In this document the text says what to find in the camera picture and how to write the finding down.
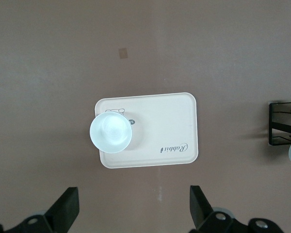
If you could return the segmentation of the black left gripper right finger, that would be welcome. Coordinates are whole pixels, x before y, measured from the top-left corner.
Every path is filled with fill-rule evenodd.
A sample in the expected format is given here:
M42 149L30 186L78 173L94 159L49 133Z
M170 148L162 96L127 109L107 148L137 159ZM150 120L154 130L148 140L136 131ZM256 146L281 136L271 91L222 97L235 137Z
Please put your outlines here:
M248 224L239 222L225 208L212 207L198 185L190 186L190 213L195 228L192 233L281 233L273 221L252 218Z

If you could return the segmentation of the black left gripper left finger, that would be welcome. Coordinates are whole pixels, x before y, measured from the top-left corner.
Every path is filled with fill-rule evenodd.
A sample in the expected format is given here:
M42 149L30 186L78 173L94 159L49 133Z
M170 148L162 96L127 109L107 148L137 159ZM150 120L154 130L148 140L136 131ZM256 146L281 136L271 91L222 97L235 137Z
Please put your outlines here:
M66 233L78 214L78 188L69 187L44 214L30 216L8 230L0 224L0 233Z

